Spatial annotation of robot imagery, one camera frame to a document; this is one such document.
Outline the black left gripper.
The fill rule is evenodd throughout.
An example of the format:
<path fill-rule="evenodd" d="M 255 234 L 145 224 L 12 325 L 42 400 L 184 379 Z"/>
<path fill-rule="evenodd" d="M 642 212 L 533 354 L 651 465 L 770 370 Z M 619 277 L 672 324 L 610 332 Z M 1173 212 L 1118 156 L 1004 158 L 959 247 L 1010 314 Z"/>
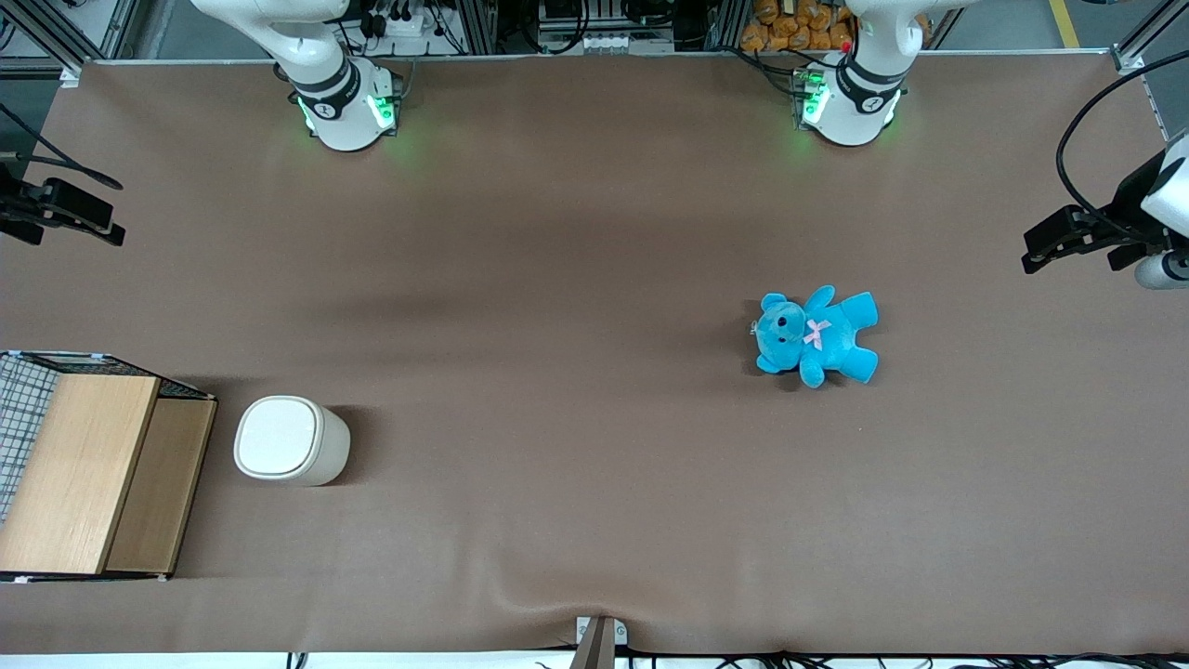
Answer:
<path fill-rule="evenodd" d="M 1113 271 L 1122 271 L 1147 255 L 1164 253 L 1172 247 L 1165 226 L 1141 209 L 1143 198 L 1160 173 L 1164 157 L 1165 152 L 1160 151 L 1124 177 L 1111 203 L 1103 207 L 1105 219 L 1122 229 L 1116 234 L 1114 250 L 1107 255 Z M 1024 273 L 1036 274 L 1058 259 L 1088 255 L 1111 246 L 1109 240 L 1100 240 L 1097 225 L 1099 220 L 1082 207 L 1057 209 L 1024 234 Z"/>

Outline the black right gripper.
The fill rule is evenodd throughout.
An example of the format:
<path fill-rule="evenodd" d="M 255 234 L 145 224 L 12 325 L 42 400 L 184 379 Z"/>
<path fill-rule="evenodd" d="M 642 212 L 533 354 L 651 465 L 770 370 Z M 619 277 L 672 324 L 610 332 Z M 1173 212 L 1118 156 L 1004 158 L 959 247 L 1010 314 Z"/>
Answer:
<path fill-rule="evenodd" d="M 1 232 L 29 245 L 40 245 L 46 228 L 69 225 L 97 240 L 120 247 L 122 226 L 113 223 L 113 207 L 64 179 L 42 187 L 13 177 L 1 178 Z"/>

